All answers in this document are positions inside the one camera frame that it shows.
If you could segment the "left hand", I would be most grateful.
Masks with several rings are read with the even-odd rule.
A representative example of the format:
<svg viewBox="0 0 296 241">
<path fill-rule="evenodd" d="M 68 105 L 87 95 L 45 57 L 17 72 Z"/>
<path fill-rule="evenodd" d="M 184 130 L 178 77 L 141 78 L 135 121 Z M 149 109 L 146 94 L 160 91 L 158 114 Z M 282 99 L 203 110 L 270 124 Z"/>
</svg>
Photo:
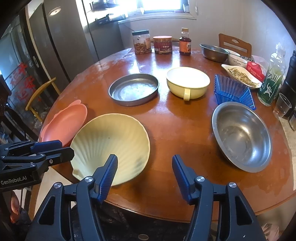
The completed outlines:
<svg viewBox="0 0 296 241">
<path fill-rule="evenodd" d="M 14 191 L 11 191 L 11 222 L 16 223 L 21 216 L 21 206 Z"/>
</svg>

